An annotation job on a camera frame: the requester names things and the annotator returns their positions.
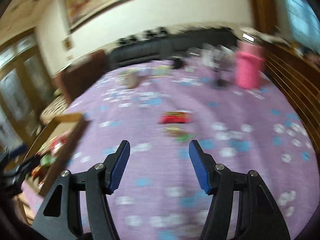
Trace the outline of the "green candy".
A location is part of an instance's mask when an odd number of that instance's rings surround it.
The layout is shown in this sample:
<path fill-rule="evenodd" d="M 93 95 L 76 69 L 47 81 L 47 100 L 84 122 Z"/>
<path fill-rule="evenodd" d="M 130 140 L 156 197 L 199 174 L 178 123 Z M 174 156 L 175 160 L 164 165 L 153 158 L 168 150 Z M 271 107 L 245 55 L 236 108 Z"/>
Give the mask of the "green candy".
<path fill-rule="evenodd" d="M 169 136 L 175 138 L 179 142 L 186 142 L 195 137 L 193 133 L 187 132 L 185 129 L 178 126 L 168 126 L 164 130 Z"/>

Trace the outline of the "red rectangular snack packet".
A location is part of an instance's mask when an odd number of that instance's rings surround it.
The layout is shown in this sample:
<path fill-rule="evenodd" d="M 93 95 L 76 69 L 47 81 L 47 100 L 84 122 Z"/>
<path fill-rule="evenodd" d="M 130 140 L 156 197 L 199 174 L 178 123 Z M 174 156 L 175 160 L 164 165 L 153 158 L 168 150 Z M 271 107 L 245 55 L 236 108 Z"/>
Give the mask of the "red rectangular snack packet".
<path fill-rule="evenodd" d="M 164 112 L 159 120 L 160 124 L 188 124 L 191 122 L 193 122 L 193 115 L 186 111 Z"/>

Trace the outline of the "cardboard box tray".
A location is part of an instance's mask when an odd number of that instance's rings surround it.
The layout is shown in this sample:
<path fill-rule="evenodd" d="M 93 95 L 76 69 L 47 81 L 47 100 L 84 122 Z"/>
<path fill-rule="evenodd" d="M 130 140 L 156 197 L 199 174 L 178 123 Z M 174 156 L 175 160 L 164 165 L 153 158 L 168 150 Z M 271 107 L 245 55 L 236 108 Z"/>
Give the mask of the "cardboard box tray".
<path fill-rule="evenodd" d="M 26 175 L 26 183 L 44 197 L 66 168 L 88 122 L 81 113 L 54 117 L 36 138 L 25 160 L 36 156 L 40 163 Z"/>

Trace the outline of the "wooden glass door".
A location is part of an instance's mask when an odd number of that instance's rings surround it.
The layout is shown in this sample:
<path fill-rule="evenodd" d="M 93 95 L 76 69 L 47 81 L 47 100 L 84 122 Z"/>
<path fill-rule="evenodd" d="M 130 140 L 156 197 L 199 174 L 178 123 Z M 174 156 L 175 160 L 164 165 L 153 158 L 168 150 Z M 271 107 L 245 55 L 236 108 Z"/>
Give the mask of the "wooden glass door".
<path fill-rule="evenodd" d="M 34 142 L 53 93 L 33 29 L 1 44 L 1 148 Z"/>

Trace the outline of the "purple floral tablecloth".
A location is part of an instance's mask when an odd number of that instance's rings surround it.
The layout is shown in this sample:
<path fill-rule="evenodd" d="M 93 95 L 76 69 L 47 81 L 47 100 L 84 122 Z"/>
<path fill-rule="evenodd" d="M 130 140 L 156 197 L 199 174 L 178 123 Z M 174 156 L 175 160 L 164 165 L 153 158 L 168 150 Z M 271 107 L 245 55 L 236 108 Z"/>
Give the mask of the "purple floral tablecloth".
<path fill-rule="evenodd" d="M 315 152 L 298 115 L 270 81 L 254 90 L 215 90 L 213 72 L 190 61 L 195 72 L 173 70 L 135 89 L 119 82 L 120 70 L 102 76 L 67 113 L 88 120 L 68 169 L 82 172 L 102 162 L 123 140 L 131 145 L 119 188 L 108 197 L 121 239 L 198 239 L 211 197 L 201 190 L 189 158 L 196 139 L 230 170 L 256 170 L 295 238 L 319 203 Z M 164 112 L 186 111 L 188 124 L 160 124 Z M 165 132 L 178 126 L 195 137 L 179 142 Z"/>

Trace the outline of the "wooden cabinet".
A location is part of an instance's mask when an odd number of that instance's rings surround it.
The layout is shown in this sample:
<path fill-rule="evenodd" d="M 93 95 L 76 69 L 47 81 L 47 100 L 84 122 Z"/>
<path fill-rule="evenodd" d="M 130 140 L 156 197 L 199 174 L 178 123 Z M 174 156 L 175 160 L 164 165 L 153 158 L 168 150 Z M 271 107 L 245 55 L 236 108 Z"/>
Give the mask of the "wooden cabinet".
<path fill-rule="evenodd" d="M 319 70 L 291 51 L 265 44 L 266 72 L 298 114 L 310 137 L 319 140 Z"/>

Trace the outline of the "white ceramic mug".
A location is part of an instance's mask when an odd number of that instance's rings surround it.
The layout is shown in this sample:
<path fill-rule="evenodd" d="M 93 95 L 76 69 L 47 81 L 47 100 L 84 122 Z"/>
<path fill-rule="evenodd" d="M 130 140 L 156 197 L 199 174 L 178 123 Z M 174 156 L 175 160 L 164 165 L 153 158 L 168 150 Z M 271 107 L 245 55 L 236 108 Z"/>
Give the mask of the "white ceramic mug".
<path fill-rule="evenodd" d="M 139 69 L 129 68 L 118 75 L 118 79 L 121 85 L 125 86 L 127 89 L 133 89 L 139 86 L 143 81 L 143 76 L 141 75 Z"/>

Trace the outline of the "pink knitted bottle cover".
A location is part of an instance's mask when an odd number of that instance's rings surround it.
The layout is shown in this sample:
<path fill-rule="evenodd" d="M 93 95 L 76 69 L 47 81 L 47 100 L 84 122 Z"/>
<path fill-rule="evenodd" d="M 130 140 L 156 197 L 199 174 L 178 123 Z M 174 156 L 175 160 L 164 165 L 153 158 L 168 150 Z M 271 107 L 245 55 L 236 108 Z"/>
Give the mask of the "pink knitted bottle cover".
<path fill-rule="evenodd" d="M 265 67 L 265 49 L 258 43 L 237 42 L 235 52 L 236 84 L 243 89 L 256 89 L 261 85 L 261 72 Z"/>

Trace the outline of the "grey phone stand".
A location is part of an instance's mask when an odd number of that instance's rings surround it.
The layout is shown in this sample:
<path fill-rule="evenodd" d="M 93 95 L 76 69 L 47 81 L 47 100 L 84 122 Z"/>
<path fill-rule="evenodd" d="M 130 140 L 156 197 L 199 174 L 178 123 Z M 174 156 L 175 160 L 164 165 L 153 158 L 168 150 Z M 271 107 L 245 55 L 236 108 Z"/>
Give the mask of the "grey phone stand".
<path fill-rule="evenodd" d="M 215 89 L 224 89 L 229 85 L 229 81 L 224 79 L 224 72 L 231 72 L 233 67 L 233 60 L 230 56 L 223 51 L 219 54 L 216 54 L 213 57 L 213 72 L 214 72 L 214 80 L 213 80 L 213 88 Z"/>

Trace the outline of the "black small cup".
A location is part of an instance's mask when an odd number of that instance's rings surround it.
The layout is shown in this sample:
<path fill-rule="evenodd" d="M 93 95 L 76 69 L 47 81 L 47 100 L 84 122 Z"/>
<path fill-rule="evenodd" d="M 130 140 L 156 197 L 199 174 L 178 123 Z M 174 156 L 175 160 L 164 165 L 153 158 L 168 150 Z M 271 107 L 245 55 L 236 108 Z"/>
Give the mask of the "black small cup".
<path fill-rule="evenodd" d="M 185 66 L 184 58 L 174 58 L 172 59 L 172 68 L 181 69 Z"/>

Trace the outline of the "green booklet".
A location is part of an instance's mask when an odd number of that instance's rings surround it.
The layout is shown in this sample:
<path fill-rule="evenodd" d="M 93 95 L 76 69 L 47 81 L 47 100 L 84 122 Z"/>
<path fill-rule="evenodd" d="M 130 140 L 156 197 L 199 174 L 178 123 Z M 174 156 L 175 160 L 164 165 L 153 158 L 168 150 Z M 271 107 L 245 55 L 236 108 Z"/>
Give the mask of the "green booklet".
<path fill-rule="evenodd" d="M 172 71 L 171 66 L 160 65 L 152 69 L 149 77 L 158 78 L 158 77 L 170 76 L 171 71 Z"/>

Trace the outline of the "black leather sofa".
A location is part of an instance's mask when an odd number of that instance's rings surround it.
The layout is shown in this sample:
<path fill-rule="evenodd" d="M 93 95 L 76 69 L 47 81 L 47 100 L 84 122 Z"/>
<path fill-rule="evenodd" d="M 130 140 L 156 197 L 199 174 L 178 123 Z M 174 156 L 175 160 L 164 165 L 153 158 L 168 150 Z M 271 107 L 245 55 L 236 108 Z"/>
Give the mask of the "black leather sofa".
<path fill-rule="evenodd" d="M 185 57 L 189 48 L 202 48 L 205 43 L 232 48 L 237 45 L 237 40 L 230 28 L 196 29 L 118 47 L 109 53 L 108 58 L 111 66 L 116 69 L 167 60 L 174 55 Z"/>

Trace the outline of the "window with grille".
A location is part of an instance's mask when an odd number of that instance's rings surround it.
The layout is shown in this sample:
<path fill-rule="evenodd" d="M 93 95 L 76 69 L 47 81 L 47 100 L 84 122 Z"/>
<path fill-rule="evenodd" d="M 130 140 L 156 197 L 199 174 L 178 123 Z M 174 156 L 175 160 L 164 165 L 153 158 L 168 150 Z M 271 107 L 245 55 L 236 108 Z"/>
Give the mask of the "window with grille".
<path fill-rule="evenodd" d="M 284 0 L 293 38 L 319 53 L 319 20 L 306 0 Z"/>

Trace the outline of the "small wall plaque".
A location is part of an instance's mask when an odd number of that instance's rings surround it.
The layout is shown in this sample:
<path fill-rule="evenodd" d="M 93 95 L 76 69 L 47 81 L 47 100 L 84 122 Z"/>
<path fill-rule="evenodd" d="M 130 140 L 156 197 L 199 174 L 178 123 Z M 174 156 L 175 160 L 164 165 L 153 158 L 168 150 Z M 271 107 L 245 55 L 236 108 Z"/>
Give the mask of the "small wall plaque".
<path fill-rule="evenodd" d="M 62 41 L 62 44 L 65 51 L 70 51 L 73 48 L 73 44 L 69 36 Z"/>

